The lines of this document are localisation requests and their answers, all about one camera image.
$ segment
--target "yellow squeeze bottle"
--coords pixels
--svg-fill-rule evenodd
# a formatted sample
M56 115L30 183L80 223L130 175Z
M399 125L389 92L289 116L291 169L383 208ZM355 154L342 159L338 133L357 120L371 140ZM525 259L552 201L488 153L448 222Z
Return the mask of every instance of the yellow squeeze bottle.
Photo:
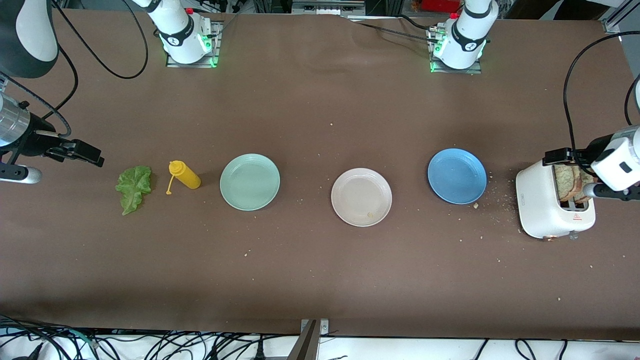
M185 184L189 189L197 189L202 181L185 163L176 160L169 163L169 172L171 173L171 180L169 180L169 187L166 189L166 194L171 195L171 183L173 178L177 178L181 183Z

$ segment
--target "green lettuce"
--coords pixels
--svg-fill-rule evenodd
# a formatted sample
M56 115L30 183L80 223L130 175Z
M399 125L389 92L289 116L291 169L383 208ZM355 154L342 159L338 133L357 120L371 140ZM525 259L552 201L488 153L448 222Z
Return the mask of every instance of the green lettuce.
M122 193L123 215L136 211L142 202L142 194L151 192L150 176L151 168L144 166L128 168L120 174L116 190Z

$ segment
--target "metal cylinder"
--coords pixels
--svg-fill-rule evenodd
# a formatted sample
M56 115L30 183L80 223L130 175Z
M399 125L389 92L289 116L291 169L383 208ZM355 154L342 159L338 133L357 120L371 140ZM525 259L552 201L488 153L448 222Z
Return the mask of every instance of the metal cylinder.
M29 112L20 109L17 102L0 93L0 147L18 140L29 126Z

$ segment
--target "metal frame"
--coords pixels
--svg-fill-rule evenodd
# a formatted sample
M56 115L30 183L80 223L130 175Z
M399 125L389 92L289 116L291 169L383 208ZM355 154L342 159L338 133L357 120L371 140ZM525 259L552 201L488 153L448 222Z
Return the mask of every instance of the metal frame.
M602 26L606 33L615 34L620 32L618 24L627 15L632 13L640 5L640 0L626 0L622 5L617 7L611 16L602 21Z
M287 360L316 360L320 332L322 331L322 320L308 320L305 329L293 345L293 349L287 356Z

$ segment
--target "white floor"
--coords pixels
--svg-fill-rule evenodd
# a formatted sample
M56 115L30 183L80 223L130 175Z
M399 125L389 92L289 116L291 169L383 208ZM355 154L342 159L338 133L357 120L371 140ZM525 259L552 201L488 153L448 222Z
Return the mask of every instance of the white floor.
M121 340L133 340L135 336L118 336ZM182 337L179 342L184 343L192 337ZM256 336L247 336L244 339L255 340ZM266 340L264 353L268 357L287 356L292 349L297 337L287 336ZM205 344L197 344L188 347L193 353L193 359L202 359L204 354L211 349L214 338ZM134 342L117 342L110 340L117 349L121 360L142 360L149 350L158 342L155 338L144 338ZM483 340L458 340L458 339L406 339L406 338L321 338L317 360L331 360L346 356L346 360L470 360L475 358L478 348ZM27 356L38 344L39 340L29 341L27 337L12 341L0 348L0 359L13 359L14 357ZM61 345L73 358L75 348L67 340L60 341ZM237 342L233 347L229 346L218 356L223 360L225 354L241 346ZM536 359L558 359L562 341L531 340L529 341ZM240 359L253 359L256 345L252 345L245 351ZM163 359L176 349L175 346L167 346L154 359ZM527 349L521 344L522 352L530 357ZM239 352L233 353L227 359L234 360ZM109 359L102 350L98 350L100 359ZM570 341L563 360L634 360L640 357L640 344L618 343L605 341ZM95 359L88 347L84 347L82 358ZM57 351L51 344L45 344L40 353L39 360L58 360ZM171 360L192 360L189 352L183 351L171 356ZM482 360L523 360L515 350L513 340L490 340L480 357Z

